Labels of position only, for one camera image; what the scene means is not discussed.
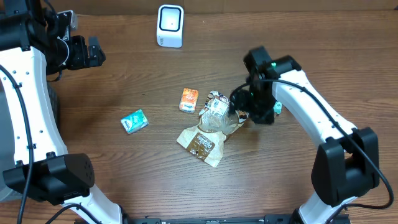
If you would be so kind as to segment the small orange tissue pack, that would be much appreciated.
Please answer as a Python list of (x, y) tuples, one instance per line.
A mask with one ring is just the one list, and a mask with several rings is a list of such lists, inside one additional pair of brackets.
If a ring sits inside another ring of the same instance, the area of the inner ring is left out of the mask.
[(194, 113), (198, 100), (198, 90), (184, 88), (179, 103), (179, 109), (186, 113)]

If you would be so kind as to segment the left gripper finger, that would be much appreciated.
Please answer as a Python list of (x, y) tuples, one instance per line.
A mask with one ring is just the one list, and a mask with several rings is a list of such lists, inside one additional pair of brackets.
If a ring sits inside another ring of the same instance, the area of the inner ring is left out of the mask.
[(106, 60), (106, 56), (100, 46), (89, 46), (89, 67), (100, 67)]
[(90, 49), (100, 49), (100, 43), (97, 37), (89, 37), (89, 48)]

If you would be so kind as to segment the teal snack bar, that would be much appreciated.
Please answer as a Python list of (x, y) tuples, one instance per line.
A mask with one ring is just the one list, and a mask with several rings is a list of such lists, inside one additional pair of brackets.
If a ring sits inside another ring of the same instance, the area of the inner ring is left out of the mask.
[(276, 101), (274, 107), (273, 107), (274, 113), (275, 114), (281, 114), (282, 112), (282, 103), (279, 101)]

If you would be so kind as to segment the brown snack pouch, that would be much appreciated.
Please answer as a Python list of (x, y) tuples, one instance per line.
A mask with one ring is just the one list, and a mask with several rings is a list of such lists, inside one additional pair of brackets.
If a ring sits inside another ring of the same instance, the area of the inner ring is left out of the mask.
[(223, 158), (225, 141), (248, 119), (249, 113), (230, 111), (231, 101), (218, 91), (211, 91), (199, 123), (184, 129), (177, 142), (190, 154), (212, 167), (217, 167)]

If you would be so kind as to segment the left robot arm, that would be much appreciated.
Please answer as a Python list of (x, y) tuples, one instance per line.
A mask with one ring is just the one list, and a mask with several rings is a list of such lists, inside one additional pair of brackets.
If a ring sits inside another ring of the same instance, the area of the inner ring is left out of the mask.
[(76, 14), (39, 0), (5, 1), (1, 13), (1, 200), (27, 199), (73, 210), (85, 223), (127, 223), (96, 186), (90, 158), (70, 154), (58, 130), (49, 75), (99, 67), (98, 39), (71, 32)]

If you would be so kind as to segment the small teal tissue pack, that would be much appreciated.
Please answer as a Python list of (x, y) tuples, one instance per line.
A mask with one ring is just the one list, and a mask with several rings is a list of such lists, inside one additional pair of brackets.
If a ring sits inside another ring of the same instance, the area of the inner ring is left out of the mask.
[(144, 112), (139, 109), (121, 119), (121, 124), (128, 134), (136, 133), (149, 124)]

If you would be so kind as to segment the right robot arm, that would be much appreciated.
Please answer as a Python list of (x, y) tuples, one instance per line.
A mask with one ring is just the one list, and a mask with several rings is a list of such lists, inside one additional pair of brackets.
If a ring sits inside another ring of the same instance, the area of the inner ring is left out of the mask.
[(272, 124), (274, 105), (282, 103), (317, 149), (311, 173), (313, 195), (291, 215), (266, 215), (265, 223), (349, 223), (340, 212), (380, 183), (376, 133), (358, 129), (338, 114), (291, 56), (273, 60), (264, 47), (258, 47), (243, 62), (249, 73), (248, 89), (239, 86), (232, 92), (232, 109), (247, 112), (256, 124)]

